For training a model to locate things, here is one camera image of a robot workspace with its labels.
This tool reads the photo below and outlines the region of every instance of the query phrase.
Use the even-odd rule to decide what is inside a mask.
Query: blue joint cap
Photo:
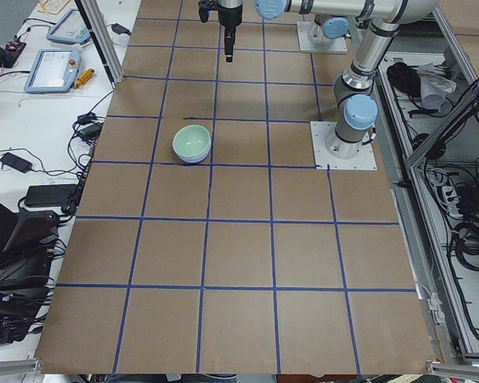
[[[348,32],[349,28],[350,23],[346,18],[331,18],[321,27],[325,37],[331,40],[341,38]]]
[[[287,0],[255,0],[257,14],[266,20],[282,16],[286,10]]]
[[[373,126],[378,115],[378,106],[365,94],[355,94],[344,107],[344,118],[355,130],[367,130]]]

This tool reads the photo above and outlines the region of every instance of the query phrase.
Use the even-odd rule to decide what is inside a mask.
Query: blue framed tablet
[[[46,38],[61,44],[84,44],[90,39],[80,12],[73,8],[68,10],[61,20],[49,29]]]
[[[78,77],[80,64],[76,49],[41,49],[26,80],[25,92],[68,92]]]

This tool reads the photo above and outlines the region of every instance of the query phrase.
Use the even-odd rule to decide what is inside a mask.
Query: bowl
[[[196,164],[208,156],[211,136],[204,126],[188,125],[176,133],[172,149],[184,162]]]

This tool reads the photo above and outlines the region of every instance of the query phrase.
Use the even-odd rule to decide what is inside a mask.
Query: white mounting plate
[[[348,47],[344,38],[337,38],[333,40],[329,45],[314,45],[307,36],[309,29],[314,22],[297,22],[296,29],[298,30],[298,41],[300,43],[301,52],[310,53],[334,53],[334,54],[346,54],[348,53]]]
[[[330,167],[330,169],[338,170],[378,170],[370,144],[362,146],[358,155],[351,160],[341,160],[328,152],[325,147],[325,138],[330,130],[335,129],[336,124],[330,121],[311,122],[312,145],[317,169],[327,170]],[[367,133],[363,140],[369,140]]]

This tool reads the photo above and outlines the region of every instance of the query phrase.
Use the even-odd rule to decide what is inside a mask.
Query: bowl rim
[[[180,136],[181,134],[183,134],[184,132],[186,132],[187,130],[190,130],[190,129],[194,129],[194,128],[198,128],[200,130],[204,130],[206,132],[206,138],[208,140],[208,142],[206,143],[206,146],[204,147],[204,149],[202,149],[200,152],[198,152],[197,154],[193,155],[193,156],[185,156],[183,154],[181,154],[180,152],[178,152],[176,150],[176,148],[174,148],[174,143],[176,142],[176,138],[178,136]],[[177,131],[177,133],[174,135],[174,138],[172,138],[172,150],[181,158],[181,157],[184,157],[184,158],[188,158],[188,159],[194,159],[194,158],[197,158],[199,156],[202,156],[205,152],[209,152],[209,150],[211,149],[211,134],[209,134],[209,131],[206,129],[206,127],[202,126],[202,125],[198,125],[198,124],[190,124],[190,125],[186,125],[184,126],[183,128],[179,129]]]

